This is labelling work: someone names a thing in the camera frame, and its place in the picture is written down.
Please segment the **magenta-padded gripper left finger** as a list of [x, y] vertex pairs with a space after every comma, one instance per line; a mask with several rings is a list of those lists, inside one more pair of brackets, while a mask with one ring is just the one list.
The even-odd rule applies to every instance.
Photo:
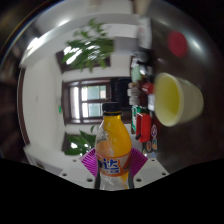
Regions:
[[98, 162], [94, 149], [80, 158], [73, 159], [59, 174], [65, 180], [90, 189], [96, 187], [97, 175]]

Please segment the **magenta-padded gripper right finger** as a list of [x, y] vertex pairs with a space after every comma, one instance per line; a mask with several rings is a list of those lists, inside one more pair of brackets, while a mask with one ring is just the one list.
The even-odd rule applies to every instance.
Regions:
[[147, 158], [139, 150], [132, 149], [129, 167], [130, 188], [141, 188], [168, 175], [155, 157]]

